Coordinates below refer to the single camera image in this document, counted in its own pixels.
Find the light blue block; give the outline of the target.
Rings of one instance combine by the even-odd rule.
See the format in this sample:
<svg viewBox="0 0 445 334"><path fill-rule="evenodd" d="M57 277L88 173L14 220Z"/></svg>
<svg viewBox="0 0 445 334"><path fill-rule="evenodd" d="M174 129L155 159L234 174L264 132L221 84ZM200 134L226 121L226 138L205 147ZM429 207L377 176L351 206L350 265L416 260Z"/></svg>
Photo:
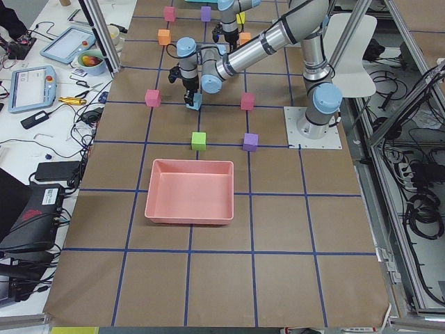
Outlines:
<svg viewBox="0 0 445 334"><path fill-rule="evenodd" d="M186 104L188 109L199 111L202 105L202 94L195 93L193 96L193 104Z"/></svg>

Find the orange block right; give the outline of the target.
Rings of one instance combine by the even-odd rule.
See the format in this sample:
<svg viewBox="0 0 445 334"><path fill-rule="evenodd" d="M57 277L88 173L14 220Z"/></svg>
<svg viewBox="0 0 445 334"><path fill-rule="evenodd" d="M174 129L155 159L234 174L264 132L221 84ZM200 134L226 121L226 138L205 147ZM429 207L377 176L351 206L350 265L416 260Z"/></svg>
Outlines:
<svg viewBox="0 0 445 334"><path fill-rule="evenodd" d="M239 33L239 44L244 45L245 43L249 42L251 38L252 38L251 33L241 32Z"/></svg>

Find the orange block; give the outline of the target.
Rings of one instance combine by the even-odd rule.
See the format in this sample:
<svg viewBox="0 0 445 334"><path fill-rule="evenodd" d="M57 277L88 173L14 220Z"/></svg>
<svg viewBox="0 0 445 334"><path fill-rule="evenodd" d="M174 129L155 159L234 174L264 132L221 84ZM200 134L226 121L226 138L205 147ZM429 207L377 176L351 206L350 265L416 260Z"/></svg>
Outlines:
<svg viewBox="0 0 445 334"><path fill-rule="evenodd" d="M161 46L167 46L171 43L170 29L159 29L157 33L158 43Z"/></svg>
<svg viewBox="0 0 445 334"><path fill-rule="evenodd" d="M252 38L251 33L241 32L239 33L239 44L244 45L245 43L249 42L251 38Z"/></svg>

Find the yellow block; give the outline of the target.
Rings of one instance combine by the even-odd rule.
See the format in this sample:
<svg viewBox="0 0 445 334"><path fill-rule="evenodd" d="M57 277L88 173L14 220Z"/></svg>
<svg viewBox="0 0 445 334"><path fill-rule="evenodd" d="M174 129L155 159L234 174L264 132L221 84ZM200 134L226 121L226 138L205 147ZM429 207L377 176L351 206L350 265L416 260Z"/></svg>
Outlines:
<svg viewBox="0 0 445 334"><path fill-rule="evenodd" d="M236 21L238 24L245 24L245 13L239 13L236 15Z"/></svg>

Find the pink block left row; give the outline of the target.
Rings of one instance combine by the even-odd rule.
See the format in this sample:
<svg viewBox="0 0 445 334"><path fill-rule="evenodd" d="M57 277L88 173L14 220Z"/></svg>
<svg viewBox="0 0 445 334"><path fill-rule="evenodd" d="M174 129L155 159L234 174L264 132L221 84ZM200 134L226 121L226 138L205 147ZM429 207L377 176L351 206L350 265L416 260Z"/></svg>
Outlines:
<svg viewBox="0 0 445 334"><path fill-rule="evenodd" d="M156 89L147 89L145 93L145 103L149 107L158 107L161 105L161 91Z"/></svg>

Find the pink block row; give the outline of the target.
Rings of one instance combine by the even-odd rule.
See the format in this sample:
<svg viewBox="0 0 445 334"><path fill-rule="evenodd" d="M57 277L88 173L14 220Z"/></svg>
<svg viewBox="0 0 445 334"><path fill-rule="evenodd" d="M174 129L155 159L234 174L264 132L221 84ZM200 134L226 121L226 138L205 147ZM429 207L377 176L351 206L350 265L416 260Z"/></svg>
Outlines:
<svg viewBox="0 0 445 334"><path fill-rule="evenodd" d="M244 111L252 111L255 106L256 97L254 93L243 93L240 108Z"/></svg>
<svg viewBox="0 0 445 334"><path fill-rule="evenodd" d="M149 107L158 107L161 105L161 91L156 89L147 89L145 93L145 103Z"/></svg>

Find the purple block far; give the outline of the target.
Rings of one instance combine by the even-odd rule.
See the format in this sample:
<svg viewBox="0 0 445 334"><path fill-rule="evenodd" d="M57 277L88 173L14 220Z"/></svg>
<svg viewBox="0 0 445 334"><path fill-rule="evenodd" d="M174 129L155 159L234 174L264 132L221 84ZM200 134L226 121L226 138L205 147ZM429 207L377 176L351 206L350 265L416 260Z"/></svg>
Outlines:
<svg viewBox="0 0 445 334"><path fill-rule="evenodd" d="M202 22L210 22L211 21L211 7L210 6L202 6L200 8L200 19Z"/></svg>

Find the green block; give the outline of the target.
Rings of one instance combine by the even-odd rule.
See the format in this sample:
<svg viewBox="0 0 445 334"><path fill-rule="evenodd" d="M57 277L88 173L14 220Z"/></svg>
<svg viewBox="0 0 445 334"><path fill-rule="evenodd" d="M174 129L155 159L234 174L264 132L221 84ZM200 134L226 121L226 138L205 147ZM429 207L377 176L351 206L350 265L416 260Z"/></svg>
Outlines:
<svg viewBox="0 0 445 334"><path fill-rule="evenodd" d="M205 132L193 132L191 136L191 149L205 151L207 148L207 134Z"/></svg>

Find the pink block right row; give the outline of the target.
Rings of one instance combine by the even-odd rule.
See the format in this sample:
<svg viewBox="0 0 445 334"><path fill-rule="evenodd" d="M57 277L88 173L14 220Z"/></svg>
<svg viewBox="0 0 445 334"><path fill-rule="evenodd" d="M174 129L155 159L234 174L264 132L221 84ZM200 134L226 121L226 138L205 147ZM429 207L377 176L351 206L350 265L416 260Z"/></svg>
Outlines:
<svg viewBox="0 0 445 334"><path fill-rule="evenodd" d="M240 108L244 111L252 111L255 106L256 97L254 93L243 93Z"/></svg>

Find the orange block left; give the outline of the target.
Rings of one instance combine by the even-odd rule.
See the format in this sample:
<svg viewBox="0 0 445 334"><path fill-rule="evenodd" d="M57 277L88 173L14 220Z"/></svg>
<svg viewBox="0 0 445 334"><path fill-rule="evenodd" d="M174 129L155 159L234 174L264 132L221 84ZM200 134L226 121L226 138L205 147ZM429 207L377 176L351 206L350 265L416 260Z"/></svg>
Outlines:
<svg viewBox="0 0 445 334"><path fill-rule="evenodd" d="M171 43L170 29L159 29L157 33L158 43L161 46L167 46Z"/></svg>

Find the pink block far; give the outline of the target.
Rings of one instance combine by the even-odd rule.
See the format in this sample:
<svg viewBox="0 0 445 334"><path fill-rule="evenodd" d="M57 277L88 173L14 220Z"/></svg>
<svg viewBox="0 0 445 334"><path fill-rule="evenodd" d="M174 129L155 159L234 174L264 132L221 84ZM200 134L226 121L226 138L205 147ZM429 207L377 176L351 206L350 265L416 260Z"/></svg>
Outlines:
<svg viewBox="0 0 445 334"><path fill-rule="evenodd" d="M173 6L166 6L163 9L164 20L167 22L175 22L176 21L176 10Z"/></svg>

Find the purple block near tray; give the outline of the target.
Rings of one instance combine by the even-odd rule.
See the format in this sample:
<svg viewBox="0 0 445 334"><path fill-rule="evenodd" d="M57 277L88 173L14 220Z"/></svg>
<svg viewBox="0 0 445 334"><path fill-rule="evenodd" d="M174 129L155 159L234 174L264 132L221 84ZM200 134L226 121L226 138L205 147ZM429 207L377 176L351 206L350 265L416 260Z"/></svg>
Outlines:
<svg viewBox="0 0 445 334"><path fill-rule="evenodd" d="M242 150L256 152L259 144L259 135L255 133L244 133Z"/></svg>

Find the pink plastic tray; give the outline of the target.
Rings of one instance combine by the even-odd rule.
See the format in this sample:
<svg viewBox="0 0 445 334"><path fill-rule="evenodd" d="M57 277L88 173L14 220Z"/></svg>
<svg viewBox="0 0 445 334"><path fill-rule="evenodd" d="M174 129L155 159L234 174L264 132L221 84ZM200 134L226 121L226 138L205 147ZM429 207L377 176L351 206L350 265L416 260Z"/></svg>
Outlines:
<svg viewBox="0 0 445 334"><path fill-rule="evenodd" d="M234 164L155 159L145 217L154 223L229 224L234 217Z"/></svg>

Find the white mug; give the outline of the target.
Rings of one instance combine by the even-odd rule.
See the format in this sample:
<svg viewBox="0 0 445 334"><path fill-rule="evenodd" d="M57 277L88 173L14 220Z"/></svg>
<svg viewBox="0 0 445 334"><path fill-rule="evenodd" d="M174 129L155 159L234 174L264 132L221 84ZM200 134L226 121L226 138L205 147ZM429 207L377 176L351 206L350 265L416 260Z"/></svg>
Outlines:
<svg viewBox="0 0 445 334"><path fill-rule="evenodd" d="M125 39L121 34L119 28L109 24L107 26L107 29L116 51L121 51L124 46Z"/></svg>

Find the green bowl with fruit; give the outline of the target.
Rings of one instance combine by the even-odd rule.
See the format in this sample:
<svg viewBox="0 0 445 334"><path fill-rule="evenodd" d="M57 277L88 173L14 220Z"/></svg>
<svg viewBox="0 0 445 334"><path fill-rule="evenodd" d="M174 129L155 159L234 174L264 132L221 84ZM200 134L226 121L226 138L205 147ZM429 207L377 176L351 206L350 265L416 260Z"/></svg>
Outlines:
<svg viewBox="0 0 445 334"><path fill-rule="evenodd" d="M84 70L91 76L99 76L104 73L106 69L104 56L98 49L89 49L80 52L72 61L72 65Z"/></svg>

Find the gold tool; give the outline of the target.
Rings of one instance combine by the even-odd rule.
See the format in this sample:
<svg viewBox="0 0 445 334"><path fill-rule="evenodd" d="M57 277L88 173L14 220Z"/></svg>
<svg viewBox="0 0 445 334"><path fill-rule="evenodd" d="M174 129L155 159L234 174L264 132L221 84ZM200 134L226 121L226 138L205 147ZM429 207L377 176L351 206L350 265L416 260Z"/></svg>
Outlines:
<svg viewBox="0 0 445 334"><path fill-rule="evenodd" d="M87 103L85 99L79 97L60 97L58 101L64 104L77 105L77 106L85 105Z"/></svg>

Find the white chair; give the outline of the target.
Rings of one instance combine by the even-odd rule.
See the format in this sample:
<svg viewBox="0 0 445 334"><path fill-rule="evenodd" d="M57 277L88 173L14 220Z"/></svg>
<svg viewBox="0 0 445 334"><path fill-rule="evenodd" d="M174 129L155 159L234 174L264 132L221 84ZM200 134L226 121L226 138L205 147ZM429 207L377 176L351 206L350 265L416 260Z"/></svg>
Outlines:
<svg viewBox="0 0 445 334"><path fill-rule="evenodd" d="M340 13L330 18L327 31L323 37L324 50L327 58L331 58L343 30L350 18L348 13ZM372 96L376 92L375 84L364 69L362 58L368 47L377 25L377 19L365 15L352 36L339 64L334 67L332 79L345 98Z"/></svg>

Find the teach pendant far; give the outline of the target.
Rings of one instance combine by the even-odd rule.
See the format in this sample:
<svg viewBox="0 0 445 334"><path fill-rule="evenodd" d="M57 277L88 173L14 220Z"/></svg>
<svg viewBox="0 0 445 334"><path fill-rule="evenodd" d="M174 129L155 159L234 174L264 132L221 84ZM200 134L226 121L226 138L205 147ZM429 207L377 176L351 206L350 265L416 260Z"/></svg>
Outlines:
<svg viewBox="0 0 445 334"><path fill-rule="evenodd" d="M40 55L63 64L71 63L79 53L95 44L93 32L70 27L40 50Z"/></svg>

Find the teach pendant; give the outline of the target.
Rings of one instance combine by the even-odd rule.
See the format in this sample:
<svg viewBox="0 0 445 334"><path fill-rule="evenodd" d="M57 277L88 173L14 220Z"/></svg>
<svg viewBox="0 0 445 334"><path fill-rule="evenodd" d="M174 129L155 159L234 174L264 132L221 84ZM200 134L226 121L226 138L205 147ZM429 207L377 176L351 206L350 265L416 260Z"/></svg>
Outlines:
<svg viewBox="0 0 445 334"><path fill-rule="evenodd" d="M95 44L93 32L70 27L40 50L40 55L63 64L71 63L79 53Z"/></svg>
<svg viewBox="0 0 445 334"><path fill-rule="evenodd" d="M22 113L51 106L56 99L56 72L50 66L12 73L8 111Z"/></svg>

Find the black power adapter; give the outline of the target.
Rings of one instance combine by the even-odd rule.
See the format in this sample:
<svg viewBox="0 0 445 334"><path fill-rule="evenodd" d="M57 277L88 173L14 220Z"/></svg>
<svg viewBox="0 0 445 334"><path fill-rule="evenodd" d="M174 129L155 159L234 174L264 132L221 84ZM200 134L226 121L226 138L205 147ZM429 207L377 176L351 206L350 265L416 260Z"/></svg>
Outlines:
<svg viewBox="0 0 445 334"><path fill-rule="evenodd" d="M38 164L34 177L40 182L68 181L79 166L79 161L42 162Z"/></svg>

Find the teach pendant near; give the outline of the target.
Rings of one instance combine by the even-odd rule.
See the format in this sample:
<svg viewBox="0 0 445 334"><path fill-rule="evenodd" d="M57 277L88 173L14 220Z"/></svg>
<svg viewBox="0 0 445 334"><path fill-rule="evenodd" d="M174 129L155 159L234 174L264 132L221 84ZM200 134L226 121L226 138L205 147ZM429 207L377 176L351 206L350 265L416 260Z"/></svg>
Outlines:
<svg viewBox="0 0 445 334"><path fill-rule="evenodd" d="M12 73L8 111L22 113L51 106L56 99L56 72L50 66Z"/></svg>

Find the aluminium frame post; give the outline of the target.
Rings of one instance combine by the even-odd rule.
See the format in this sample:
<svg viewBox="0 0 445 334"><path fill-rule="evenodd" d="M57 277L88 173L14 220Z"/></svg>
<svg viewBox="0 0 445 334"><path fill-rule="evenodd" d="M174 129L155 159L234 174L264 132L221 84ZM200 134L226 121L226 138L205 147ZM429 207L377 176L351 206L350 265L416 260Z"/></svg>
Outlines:
<svg viewBox="0 0 445 334"><path fill-rule="evenodd" d="M97 0L79 0L79 5L96 38L97 46L105 57L108 71L111 74L118 73L121 70L121 62L108 31L99 2Z"/></svg>

